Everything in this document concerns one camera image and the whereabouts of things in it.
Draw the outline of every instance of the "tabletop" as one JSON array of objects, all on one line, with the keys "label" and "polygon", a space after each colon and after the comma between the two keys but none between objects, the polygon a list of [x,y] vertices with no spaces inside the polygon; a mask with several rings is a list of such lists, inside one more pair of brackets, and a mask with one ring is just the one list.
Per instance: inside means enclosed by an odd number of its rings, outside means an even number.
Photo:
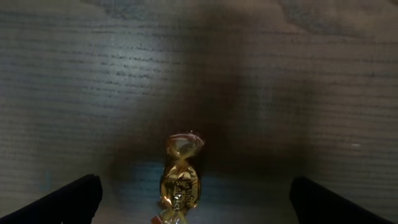
[{"label": "tabletop", "polygon": [[85,175],[149,223],[165,140],[206,140],[190,223],[297,223],[305,175],[398,222],[396,0],[2,0],[0,216]]}]

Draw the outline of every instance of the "wooden surface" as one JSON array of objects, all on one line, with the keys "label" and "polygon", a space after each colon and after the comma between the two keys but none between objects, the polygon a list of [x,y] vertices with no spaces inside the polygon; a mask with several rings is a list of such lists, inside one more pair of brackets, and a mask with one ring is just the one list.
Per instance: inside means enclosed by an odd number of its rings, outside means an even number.
[{"label": "wooden surface", "polygon": [[197,129],[191,223],[297,223],[296,175],[398,222],[397,28],[395,0],[2,0],[0,216],[95,173],[94,223],[148,223]]}]

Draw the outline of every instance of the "gold candy wrapper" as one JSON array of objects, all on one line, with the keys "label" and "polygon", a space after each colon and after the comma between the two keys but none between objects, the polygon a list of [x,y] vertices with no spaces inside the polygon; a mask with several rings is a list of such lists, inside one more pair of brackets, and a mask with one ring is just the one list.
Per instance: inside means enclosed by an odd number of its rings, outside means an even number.
[{"label": "gold candy wrapper", "polygon": [[160,198],[167,209],[160,213],[158,223],[187,223],[185,214],[196,207],[200,199],[200,179],[187,159],[197,155],[204,144],[193,133],[169,137],[168,158],[160,180]]}]

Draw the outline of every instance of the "dark wood grain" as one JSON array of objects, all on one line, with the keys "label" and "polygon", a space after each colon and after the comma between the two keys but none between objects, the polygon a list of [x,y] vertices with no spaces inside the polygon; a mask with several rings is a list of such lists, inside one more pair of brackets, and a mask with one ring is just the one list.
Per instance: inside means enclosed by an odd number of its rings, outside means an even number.
[{"label": "dark wood grain", "polygon": [[398,222],[394,1],[0,5],[0,215],[87,173],[94,223],[159,212],[164,140],[206,147],[190,223],[297,223],[306,175]]}]

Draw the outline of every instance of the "shiny gold foil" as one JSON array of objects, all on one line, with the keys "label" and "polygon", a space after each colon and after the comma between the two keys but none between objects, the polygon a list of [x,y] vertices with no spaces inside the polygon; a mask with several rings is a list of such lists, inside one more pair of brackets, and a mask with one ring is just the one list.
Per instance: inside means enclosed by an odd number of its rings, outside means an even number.
[{"label": "shiny gold foil", "polygon": [[168,208],[161,213],[163,223],[186,223],[184,215],[200,199],[200,178],[187,162],[204,142],[195,134],[175,134],[167,141],[168,160],[160,180],[160,198]]}]

